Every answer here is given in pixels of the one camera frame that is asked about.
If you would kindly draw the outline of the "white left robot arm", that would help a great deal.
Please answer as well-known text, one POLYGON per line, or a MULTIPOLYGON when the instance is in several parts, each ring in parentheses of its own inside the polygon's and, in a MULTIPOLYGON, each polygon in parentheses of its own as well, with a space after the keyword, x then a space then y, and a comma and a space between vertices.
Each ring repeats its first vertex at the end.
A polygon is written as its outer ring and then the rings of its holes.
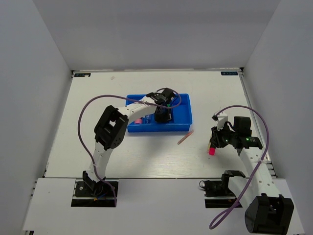
POLYGON ((91 158, 88 170, 83 172, 83 181, 92 195, 99 195, 103 191, 104 184, 111 186, 105 181, 106 168, 112 151, 122 143, 128 125, 147 115, 172 109, 171 102, 179 95, 170 88, 162 88, 160 91, 160 93, 158 91, 149 93, 140 100, 129 99, 131 104, 123 107, 115 108, 112 105, 106 107, 94 128, 95 150, 93 153, 88 150, 82 140, 81 120, 85 109, 91 102, 107 95, 94 97, 83 107, 77 129, 79 140, 91 158))

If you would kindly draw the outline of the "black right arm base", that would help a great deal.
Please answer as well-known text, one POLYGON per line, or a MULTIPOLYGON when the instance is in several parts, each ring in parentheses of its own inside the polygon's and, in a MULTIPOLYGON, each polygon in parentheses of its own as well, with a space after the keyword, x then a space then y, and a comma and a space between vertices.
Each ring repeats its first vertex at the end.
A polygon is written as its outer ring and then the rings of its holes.
POLYGON ((237 170, 226 170, 219 180, 201 180, 199 188, 204 191, 204 202, 207 209, 228 209, 237 199, 228 188, 229 179, 246 176, 237 170))

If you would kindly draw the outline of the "slim orange highlighter pen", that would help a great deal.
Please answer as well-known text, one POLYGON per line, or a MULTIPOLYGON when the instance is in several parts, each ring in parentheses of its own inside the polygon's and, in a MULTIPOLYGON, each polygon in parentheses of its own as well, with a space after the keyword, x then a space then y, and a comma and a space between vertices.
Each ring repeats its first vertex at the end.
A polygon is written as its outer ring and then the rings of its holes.
POLYGON ((182 137, 178 142, 177 145, 180 145, 182 142, 184 142, 190 135, 194 133, 194 130, 188 132, 184 137, 182 137))

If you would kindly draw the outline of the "pink cap clear tube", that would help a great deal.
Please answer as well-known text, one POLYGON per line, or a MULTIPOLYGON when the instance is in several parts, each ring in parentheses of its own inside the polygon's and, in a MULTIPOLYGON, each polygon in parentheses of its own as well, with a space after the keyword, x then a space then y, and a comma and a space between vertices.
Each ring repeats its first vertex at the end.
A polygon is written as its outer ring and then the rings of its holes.
POLYGON ((142 118, 138 118, 134 121, 135 124, 142 124, 143 119, 142 118))

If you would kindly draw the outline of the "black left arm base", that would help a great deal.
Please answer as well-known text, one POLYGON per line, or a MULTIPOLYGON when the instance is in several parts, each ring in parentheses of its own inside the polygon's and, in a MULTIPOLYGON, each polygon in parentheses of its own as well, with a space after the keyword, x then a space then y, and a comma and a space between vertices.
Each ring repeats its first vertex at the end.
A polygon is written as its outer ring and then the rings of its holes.
POLYGON ((92 191, 82 180, 76 181, 71 200, 73 208, 114 208, 113 191, 101 182, 100 188, 92 191))

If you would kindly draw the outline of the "pink cap black highlighter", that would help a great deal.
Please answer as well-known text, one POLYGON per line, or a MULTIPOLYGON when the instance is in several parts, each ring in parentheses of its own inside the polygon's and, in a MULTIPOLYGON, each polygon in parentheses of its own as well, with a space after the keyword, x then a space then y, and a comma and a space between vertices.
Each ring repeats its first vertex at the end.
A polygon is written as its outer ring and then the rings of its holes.
POLYGON ((215 145, 211 144, 211 145, 208 147, 208 154, 211 155, 211 156, 214 156, 214 155, 215 155, 215 151, 216 151, 215 145))

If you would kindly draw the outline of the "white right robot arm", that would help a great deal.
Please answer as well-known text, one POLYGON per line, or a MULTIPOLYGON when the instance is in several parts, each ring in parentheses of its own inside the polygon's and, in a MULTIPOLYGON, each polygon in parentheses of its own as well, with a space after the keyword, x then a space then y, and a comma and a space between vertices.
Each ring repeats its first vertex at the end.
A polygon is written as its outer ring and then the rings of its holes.
POLYGON ((214 115, 217 126, 212 127, 210 143, 216 148, 233 146, 243 162, 247 176, 230 171, 221 182, 226 195, 235 195, 245 209, 245 225, 251 234, 285 235, 294 211, 290 198, 276 187, 267 163, 262 159, 263 146, 252 136, 249 117, 235 117, 232 125, 225 113, 214 115))

